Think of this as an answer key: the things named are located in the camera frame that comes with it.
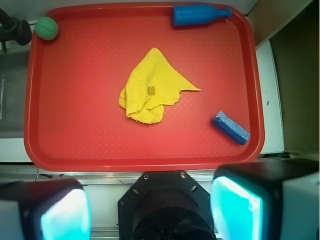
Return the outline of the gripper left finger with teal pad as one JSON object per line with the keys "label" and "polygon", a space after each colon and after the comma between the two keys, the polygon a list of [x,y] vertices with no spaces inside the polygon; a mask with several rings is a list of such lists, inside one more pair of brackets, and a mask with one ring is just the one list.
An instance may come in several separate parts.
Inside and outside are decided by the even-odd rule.
{"label": "gripper left finger with teal pad", "polygon": [[0,185],[2,240],[88,240],[90,197],[76,179]]}

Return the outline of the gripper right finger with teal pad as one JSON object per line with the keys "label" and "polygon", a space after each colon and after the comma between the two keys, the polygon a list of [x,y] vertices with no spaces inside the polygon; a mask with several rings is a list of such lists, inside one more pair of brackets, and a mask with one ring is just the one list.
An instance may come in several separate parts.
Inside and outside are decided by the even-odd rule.
{"label": "gripper right finger with teal pad", "polygon": [[210,209],[224,240],[317,240],[320,163],[302,158],[223,164]]}

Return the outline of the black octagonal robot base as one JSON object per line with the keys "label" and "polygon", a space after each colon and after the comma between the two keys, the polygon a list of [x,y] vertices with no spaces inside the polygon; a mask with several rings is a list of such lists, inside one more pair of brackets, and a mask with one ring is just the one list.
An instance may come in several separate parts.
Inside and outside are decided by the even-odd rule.
{"label": "black octagonal robot base", "polygon": [[210,194],[185,171],[145,172],[117,202],[121,240],[215,240]]}

